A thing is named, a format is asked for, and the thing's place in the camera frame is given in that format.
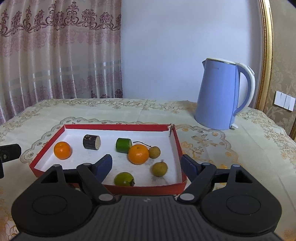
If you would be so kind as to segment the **red shallow cardboard tray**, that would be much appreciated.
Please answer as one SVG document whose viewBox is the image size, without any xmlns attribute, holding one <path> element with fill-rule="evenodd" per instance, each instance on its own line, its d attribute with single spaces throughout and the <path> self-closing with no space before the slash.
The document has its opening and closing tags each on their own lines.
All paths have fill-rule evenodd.
<svg viewBox="0 0 296 241">
<path fill-rule="evenodd" d="M 141 165 L 115 148 L 118 138 L 157 146 L 161 154 Z M 181 170 L 182 150 L 173 125 L 63 125 L 37 152 L 30 169 L 40 177 L 54 164 L 75 170 L 84 163 L 105 161 L 93 172 L 113 194 L 175 195 L 183 192 L 187 177 Z"/>
</svg>

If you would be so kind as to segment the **gold headboard frame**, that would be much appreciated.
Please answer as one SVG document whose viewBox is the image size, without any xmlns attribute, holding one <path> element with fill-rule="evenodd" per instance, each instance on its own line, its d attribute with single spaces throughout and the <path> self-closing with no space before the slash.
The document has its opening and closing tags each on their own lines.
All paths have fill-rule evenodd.
<svg viewBox="0 0 296 241">
<path fill-rule="evenodd" d="M 295 110 L 275 105 L 276 91 L 295 97 L 295 1 L 258 1 L 260 70 L 255 108 L 295 139 Z"/>
</svg>

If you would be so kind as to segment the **small brown longan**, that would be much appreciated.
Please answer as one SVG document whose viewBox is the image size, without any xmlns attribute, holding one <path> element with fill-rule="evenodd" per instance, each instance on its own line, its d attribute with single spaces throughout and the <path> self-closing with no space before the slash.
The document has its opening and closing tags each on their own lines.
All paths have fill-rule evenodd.
<svg viewBox="0 0 296 241">
<path fill-rule="evenodd" d="M 153 147 L 149 148 L 149 157 L 151 159 L 158 158 L 160 156 L 160 154 L 161 154 L 161 150 L 159 147 L 153 146 Z"/>
</svg>

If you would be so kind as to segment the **white wall switch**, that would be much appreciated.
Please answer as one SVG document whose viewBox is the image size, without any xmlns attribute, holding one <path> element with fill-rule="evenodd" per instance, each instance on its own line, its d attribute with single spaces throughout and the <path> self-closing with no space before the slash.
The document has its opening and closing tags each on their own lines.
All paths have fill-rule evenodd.
<svg viewBox="0 0 296 241">
<path fill-rule="evenodd" d="M 274 105 L 284 108 L 288 111 L 294 111 L 295 98 L 280 91 L 276 91 Z"/>
</svg>

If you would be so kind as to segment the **orange mandarin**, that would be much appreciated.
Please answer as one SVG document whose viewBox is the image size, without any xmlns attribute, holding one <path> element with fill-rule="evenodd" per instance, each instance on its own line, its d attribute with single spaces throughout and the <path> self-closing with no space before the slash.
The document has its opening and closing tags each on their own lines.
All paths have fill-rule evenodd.
<svg viewBox="0 0 296 241">
<path fill-rule="evenodd" d="M 130 147 L 127 157 L 131 163 L 141 165 L 149 159 L 149 150 L 142 144 L 136 144 Z"/>
<path fill-rule="evenodd" d="M 68 159 L 71 156 L 72 149 L 67 142 L 58 142 L 53 149 L 55 157 L 60 160 Z"/>
</svg>

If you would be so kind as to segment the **dark sugarcane piece in tray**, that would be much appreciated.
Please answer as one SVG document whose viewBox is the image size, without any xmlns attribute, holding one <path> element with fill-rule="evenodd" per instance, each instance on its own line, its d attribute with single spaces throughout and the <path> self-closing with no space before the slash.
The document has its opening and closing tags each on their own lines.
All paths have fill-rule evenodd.
<svg viewBox="0 0 296 241">
<path fill-rule="evenodd" d="M 89 150 L 99 150 L 101 146 L 101 138 L 96 135 L 85 135 L 83 137 L 83 147 Z"/>
</svg>

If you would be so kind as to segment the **yellowish longan fruit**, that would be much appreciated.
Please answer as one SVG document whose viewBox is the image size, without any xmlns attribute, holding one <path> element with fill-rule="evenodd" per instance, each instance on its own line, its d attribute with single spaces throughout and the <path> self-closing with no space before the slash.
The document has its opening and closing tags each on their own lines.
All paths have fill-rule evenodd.
<svg viewBox="0 0 296 241">
<path fill-rule="evenodd" d="M 168 171 L 168 165 L 165 162 L 157 162 L 152 166 L 152 174 L 156 177 L 163 177 Z"/>
</svg>

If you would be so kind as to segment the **left orange mandarin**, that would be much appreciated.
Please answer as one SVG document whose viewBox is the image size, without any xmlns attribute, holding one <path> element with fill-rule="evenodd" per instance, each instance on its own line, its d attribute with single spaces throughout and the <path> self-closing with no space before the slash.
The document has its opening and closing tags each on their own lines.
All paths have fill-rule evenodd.
<svg viewBox="0 0 296 241">
<path fill-rule="evenodd" d="M 67 142 L 58 142 L 53 149 L 55 157 L 60 160 L 68 159 L 71 156 L 72 149 Z"/>
</svg>

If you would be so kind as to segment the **green cucumber piece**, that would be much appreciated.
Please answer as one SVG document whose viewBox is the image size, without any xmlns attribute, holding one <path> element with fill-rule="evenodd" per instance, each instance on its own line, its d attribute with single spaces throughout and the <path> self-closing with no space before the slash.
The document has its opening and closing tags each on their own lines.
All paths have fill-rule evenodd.
<svg viewBox="0 0 296 241">
<path fill-rule="evenodd" d="M 127 154 L 132 146 L 132 141 L 129 138 L 118 138 L 116 140 L 115 149 L 117 152 Z"/>
</svg>

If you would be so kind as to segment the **pink patterned curtain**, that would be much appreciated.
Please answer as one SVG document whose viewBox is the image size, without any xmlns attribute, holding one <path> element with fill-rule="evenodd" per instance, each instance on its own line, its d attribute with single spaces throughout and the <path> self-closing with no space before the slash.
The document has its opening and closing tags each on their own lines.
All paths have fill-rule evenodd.
<svg viewBox="0 0 296 241">
<path fill-rule="evenodd" d="M 1 122 L 45 99 L 122 98 L 121 1 L 1 1 Z"/>
</svg>

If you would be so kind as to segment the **right orange mandarin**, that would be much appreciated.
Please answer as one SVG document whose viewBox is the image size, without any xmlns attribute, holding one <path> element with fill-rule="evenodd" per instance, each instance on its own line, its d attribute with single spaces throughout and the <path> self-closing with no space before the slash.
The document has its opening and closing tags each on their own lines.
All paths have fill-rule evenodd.
<svg viewBox="0 0 296 241">
<path fill-rule="evenodd" d="M 149 159 L 149 150 L 142 144 L 136 144 L 130 147 L 127 157 L 131 163 L 141 165 Z"/>
</svg>

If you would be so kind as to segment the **green tomato in tray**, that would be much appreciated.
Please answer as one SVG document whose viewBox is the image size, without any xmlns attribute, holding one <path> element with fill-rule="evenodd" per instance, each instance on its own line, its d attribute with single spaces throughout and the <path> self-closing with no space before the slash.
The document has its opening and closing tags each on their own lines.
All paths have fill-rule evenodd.
<svg viewBox="0 0 296 241">
<path fill-rule="evenodd" d="M 121 172 L 116 175 L 114 178 L 114 184 L 115 186 L 134 186 L 135 181 L 134 177 L 131 173 L 128 172 Z"/>
</svg>

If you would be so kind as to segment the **embroidered beige tablecloth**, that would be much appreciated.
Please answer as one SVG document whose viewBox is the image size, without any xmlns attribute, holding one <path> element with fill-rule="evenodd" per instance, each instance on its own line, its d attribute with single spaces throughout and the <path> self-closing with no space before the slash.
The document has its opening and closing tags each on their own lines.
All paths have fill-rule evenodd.
<svg viewBox="0 0 296 241">
<path fill-rule="evenodd" d="M 69 123 L 158 123 L 176 126 L 181 148 L 197 162 L 221 169 L 243 166 L 281 203 L 276 233 L 295 240 L 295 142 L 263 112 L 246 108 L 237 128 L 211 131 L 194 119 L 196 104 L 190 101 L 137 99 L 50 99 L 24 110 L 1 125 L 1 144 L 17 143 L 20 159 L 4 164 L 1 180 L 1 240 L 18 230 L 11 217 L 13 201 L 35 180 L 29 164 L 46 144 L 49 131 Z"/>
</svg>

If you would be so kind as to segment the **blue electric kettle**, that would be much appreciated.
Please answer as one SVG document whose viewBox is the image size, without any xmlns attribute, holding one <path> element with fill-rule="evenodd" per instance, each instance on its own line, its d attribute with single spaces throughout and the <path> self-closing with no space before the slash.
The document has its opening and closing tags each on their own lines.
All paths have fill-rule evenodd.
<svg viewBox="0 0 296 241">
<path fill-rule="evenodd" d="M 250 104 L 255 93 L 254 71 L 243 63 L 217 58 L 207 58 L 202 64 L 195 120 L 215 130 L 238 128 L 235 117 Z M 243 104 L 238 105 L 241 74 L 246 77 L 248 88 Z"/>
</svg>

